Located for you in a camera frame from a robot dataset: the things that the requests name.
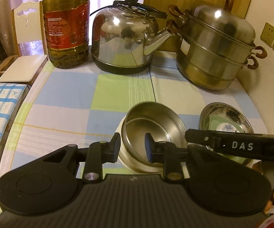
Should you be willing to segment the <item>white wooden chair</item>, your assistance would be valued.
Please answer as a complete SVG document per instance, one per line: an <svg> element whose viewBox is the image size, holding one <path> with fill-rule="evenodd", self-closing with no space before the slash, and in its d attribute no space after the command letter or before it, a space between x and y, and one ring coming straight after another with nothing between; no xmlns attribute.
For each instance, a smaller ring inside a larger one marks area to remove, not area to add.
<svg viewBox="0 0 274 228"><path fill-rule="evenodd" d="M22 3L11 18L16 53L0 63L0 83L31 86L48 60L42 3Z"/></svg>

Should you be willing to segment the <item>small blue flower saucer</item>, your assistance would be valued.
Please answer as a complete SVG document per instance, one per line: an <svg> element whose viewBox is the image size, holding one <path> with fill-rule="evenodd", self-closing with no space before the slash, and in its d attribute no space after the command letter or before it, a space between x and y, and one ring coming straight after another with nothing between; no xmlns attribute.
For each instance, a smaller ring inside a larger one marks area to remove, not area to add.
<svg viewBox="0 0 274 228"><path fill-rule="evenodd" d="M231 123L221 123L216 127L217 131L239 133L240 131Z"/></svg>

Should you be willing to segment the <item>stainless steel steamer pot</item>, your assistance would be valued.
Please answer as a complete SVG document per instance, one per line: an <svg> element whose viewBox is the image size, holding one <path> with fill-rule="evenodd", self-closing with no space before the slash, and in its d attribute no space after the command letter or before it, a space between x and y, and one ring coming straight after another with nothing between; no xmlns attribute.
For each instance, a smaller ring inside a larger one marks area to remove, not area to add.
<svg viewBox="0 0 274 228"><path fill-rule="evenodd" d="M226 0L222 7L198 1L185 11L168 6L170 14L181 21L167 21L171 32L181 37L177 68L200 88L226 89L243 67L255 70L258 59L267 57L264 47L254 43L252 25L231 12L233 4L234 0Z"/></svg>

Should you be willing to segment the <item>small stainless steel bowl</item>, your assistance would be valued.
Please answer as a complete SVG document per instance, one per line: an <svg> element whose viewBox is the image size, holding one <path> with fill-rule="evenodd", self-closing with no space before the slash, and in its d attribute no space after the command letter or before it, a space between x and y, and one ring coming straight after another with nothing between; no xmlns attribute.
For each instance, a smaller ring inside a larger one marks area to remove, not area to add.
<svg viewBox="0 0 274 228"><path fill-rule="evenodd" d="M139 173L162 172L162 164L147 160L146 133L150 133L156 142L172 142L179 148L188 144L181 118L158 102L141 102L133 106L120 122L117 132L122 139L118 158L124 166Z"/></svg>

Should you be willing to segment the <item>checked tablecloth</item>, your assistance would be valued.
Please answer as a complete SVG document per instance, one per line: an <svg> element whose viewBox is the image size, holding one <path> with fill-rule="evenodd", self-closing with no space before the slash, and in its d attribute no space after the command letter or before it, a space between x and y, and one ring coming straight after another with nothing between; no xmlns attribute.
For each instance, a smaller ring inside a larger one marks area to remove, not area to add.
<svg viewBox="0 0 274 228"><path fill-rule="evenodd" d="M267 131L238 81L223 91L200 89L179 73L170 52L156 52L149 68L128 76L103 72L93 62L68 70L47 62L16 114L0 176L67 144L108 141L127 112L146 101L166 105L193 129L206 105L223 102L241 111L256 133Z"/></svg>

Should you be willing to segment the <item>stainless steel kettle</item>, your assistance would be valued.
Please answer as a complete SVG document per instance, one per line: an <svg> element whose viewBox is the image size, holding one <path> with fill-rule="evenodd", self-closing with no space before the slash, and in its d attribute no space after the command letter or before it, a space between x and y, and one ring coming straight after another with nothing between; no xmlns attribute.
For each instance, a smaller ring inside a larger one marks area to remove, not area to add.
<svg viewBox="0 0 274 228"><path fill-rule="evenodd" d="M153 53L174 35L170 26L159 30L156 19L167 14L138 0L114 1L97 10L92 28L92 59L101 70L130 75L145 70Z"/></svg>

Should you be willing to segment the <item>large stainless steel plate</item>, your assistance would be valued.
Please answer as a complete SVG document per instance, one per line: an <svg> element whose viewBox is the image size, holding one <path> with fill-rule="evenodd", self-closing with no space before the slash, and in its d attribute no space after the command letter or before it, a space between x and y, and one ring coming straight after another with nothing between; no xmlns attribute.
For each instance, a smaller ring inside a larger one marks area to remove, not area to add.
<svg viewBox="0 0 274 228"><path fill-rule="evenodd" d="M221 102L208 104L201 112L200 130L254 133L246 117L236 108Z"/></svg>

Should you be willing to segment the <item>cooking oil bottle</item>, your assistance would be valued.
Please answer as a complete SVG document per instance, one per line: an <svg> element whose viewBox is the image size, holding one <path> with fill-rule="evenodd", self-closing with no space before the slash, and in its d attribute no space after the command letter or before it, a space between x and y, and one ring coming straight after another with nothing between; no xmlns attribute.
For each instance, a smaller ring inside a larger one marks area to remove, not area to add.
<svg viewBox="0 0 274 228"><path fill-rule="evenodd" d="M74 68L89 54L90 0L42 0L50 61L57 68Z"/></svg>

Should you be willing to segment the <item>green square plastic plate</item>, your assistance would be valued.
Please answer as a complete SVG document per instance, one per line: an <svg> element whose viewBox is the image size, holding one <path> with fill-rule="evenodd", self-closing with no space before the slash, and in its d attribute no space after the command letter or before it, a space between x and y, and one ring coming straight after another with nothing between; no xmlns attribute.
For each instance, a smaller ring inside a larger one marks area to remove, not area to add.
<svg viewBox="0 0 274 228"><path fill-rule="evenodd" d="M212 115L210 117L210 119L209 119L209 130L217 131L216 127L221 123L233 124L240 131L240 133L243 132L243 130L238 125L236 125L234 122L231 122L229 119L223 118L223 117L218 116L218 115Z"/></svg>

